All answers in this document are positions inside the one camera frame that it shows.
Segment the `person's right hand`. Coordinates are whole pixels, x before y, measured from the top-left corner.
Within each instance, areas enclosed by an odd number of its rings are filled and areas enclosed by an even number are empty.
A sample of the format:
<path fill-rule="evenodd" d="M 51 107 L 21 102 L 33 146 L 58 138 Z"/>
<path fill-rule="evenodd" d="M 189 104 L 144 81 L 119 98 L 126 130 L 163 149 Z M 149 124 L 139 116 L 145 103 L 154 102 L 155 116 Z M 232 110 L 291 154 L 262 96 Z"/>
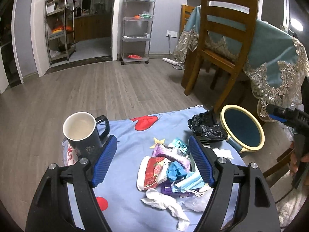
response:
<path fill-rule="evenodd" d="M 297 173 L 300 162 L 308 162 L 308 154 L 304 155 L 301 159 L 298 159 L 294 150 L 294 141 L 291 143 L 290 148 L 293 148 L 290 156 L 290 176 L 293 176 Z"/>

